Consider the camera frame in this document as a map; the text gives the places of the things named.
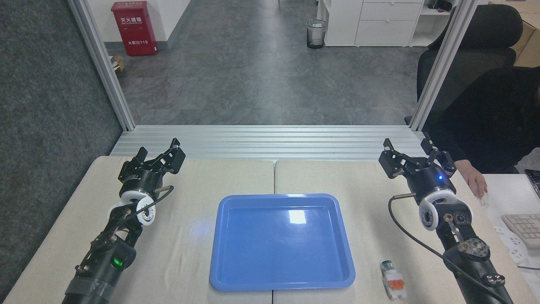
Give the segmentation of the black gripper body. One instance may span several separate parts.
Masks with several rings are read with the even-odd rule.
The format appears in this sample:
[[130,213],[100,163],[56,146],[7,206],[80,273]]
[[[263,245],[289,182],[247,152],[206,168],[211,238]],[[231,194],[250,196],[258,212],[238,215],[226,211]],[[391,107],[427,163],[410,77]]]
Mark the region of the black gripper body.
[[136,191],[146,193],[148,195],[156,195],[156,189],[163,185],[163,174],[144,169],[136,169],[134,171],[121,171],[119,181],[123,184],[119,195],[123,195],[127,191]]
[[415,193],[414,199],[416,201],[422,201],[429,194],[442,189],[456,193],[451,178],[439,167],[429,167],[407,173],[407,183],[410,191]]

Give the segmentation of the person's hand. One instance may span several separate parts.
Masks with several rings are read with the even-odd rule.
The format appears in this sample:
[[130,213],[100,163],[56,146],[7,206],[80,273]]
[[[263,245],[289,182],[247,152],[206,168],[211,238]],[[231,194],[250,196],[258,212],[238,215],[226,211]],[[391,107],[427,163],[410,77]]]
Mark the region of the person's hand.
[[469,160],[455,161],[454,164],[475,197],[483,198],[488,188],[482,173]]

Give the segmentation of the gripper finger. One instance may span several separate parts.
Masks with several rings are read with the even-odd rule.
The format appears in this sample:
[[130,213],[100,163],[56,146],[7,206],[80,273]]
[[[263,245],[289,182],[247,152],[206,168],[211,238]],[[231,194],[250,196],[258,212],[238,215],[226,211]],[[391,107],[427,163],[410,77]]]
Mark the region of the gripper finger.
[[130,161],[125,161],[120,169],[119,177],[127,177],[136,170],[138,170],[145,161],[147,156],[147,150],[144,147],[140,147],[137,155],[133,157]]
[[152,160],[146,161],[146,170],[159,174],[177,174],[185,158],[186,154],[181,150],[181,143],[177,138],[174,138],[166,152],[159,154]]
[[424,139],[421,141],[421,147],[425,154],[428,156],[427,164],[430,166],[437,160],[440,167],[445,171],[447,176],[453,176],[456,171],[456,167],[449,152],[439,150],[432,142],[428,133],[424,133]]
[[417,159],[394,150],[389,138],[384,139],[383,146],[384,150],[380,154],[378,161],[390,179],[394,179],[399,175],[410,174],[418,169]]

